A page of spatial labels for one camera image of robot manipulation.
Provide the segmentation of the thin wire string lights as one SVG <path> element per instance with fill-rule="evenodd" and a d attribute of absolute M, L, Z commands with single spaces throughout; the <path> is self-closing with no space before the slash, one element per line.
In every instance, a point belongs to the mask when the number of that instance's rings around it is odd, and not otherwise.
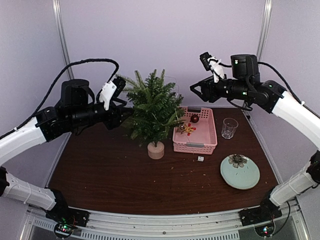
<path fill-rule="evenodd" d="M 151 121 L 170 128 L 179 122 L 183 115 L 180 105 L 184 97 L 175 92 L 174 82 L 164 83 L 164 79 L 150 74 L 145 79 L 143 90 L 146 102 L 137 105 L 137 109 Z"/>

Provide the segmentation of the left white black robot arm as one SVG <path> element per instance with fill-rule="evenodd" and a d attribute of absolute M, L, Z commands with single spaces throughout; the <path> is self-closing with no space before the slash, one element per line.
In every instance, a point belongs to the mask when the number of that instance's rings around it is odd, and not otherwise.
<path fill-rule="evenodd" d="M 35 113 L 21 128 L 0 140 L 0 163 L 22 152 L 53 141 L 65 133 L 80 135 L 97 123 L 108 130 L 119 127 L 132 113 L 126 101 L 118 98 L 126 86 L 122 77 L 106 82 L 95 96 L 85 79 L 64 81 L 60 100 L 54 107 Z M 61 222 L 72 218 L 72 211 L 58 190 L 50 190 L 20 180 L 0 168 L 0 195 L 52 212 Z"/>

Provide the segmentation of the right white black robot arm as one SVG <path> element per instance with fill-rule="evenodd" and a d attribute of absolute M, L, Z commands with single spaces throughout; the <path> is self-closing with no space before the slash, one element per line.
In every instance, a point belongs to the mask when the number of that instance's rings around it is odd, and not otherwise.
<path fill-rule="evenodd" d="M 199 59 L 212 75 L 190 86 L 190 90 L 204 102 L 214 103 L 220 98 L 228 102 L 242 100 L 251 111 L 256 104 L 301 132 L 317 148 L 320 146 L 320 117 L 310 110 L 293 92 L 289 84 L 280 85 L 274 80 L 261 82 L 258 61 L 254 54 L 236 54 L 230 57 L 232 78 L 223 71 L 226 67 L 216 57 L 205 52 Z M 268 220 L 279 207 L 310 188 L 320 184 L 320 152 L 316 151 L 309 162 L 289 180 L 270 190 L 256 210 L 259 220 Z"/>

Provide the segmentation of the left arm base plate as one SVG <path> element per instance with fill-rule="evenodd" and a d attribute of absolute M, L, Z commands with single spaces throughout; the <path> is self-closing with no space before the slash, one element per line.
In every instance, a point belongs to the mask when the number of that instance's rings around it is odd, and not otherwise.
<path fill-rule="evenodd" d="M 72 227 L 86 227 L 90 216 L 86 210 L 71 208 L 62 203 L 56 203 L 51 210 L 45 210 L 45 213 L 47 218 Z"/>

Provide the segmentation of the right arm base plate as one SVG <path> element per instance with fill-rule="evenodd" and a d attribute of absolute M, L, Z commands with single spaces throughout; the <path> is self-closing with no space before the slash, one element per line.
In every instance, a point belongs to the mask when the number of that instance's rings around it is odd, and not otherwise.
<path fill-rule="evenodd" d="M 279 218 L 283 214 L 278 206 L 260 205 L 239 211 L 242 226 L 256 225 Z"/>

